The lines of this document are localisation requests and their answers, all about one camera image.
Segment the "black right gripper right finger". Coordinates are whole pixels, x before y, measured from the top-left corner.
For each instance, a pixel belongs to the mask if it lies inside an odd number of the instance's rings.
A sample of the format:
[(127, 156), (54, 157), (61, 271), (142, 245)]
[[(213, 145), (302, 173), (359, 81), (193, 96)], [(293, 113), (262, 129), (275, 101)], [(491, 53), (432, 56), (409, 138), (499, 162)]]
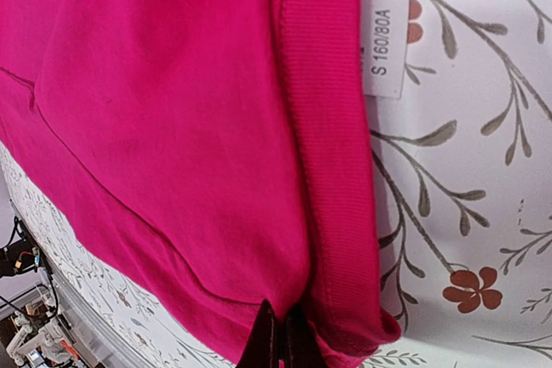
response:
[(282, 361), (285, 368), (328, 367), (299, 305), (294, 306), (285, 317), (282, 340)]

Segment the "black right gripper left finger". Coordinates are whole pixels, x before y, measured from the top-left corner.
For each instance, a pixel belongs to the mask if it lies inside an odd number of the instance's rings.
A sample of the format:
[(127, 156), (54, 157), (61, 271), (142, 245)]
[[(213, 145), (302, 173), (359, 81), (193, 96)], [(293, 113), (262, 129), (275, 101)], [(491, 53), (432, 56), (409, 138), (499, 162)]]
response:
[(283, 358), (283, 325), (272, 304), (264, 300), (255, 317), (238, 368), (278, 368)]

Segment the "red t-shirt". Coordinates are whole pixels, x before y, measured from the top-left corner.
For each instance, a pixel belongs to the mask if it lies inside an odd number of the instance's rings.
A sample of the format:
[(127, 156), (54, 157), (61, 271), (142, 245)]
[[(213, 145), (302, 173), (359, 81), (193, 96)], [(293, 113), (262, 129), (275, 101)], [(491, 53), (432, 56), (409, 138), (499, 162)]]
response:
[(261, 303), (328, 367), (380, 305), (361, 0), (1, 0), (1, 141), (80, 243), (238, 364)]

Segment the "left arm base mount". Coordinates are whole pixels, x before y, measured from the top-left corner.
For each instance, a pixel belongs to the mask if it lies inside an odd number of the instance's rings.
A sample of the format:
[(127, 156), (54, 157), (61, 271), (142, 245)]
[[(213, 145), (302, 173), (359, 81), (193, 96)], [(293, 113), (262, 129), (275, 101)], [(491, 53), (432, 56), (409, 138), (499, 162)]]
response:
[(47, 269), (43, 252), (24, 221), (15, 215), (9, 242), (1, 247), (1, 277), (37, 273), (41, 267)]

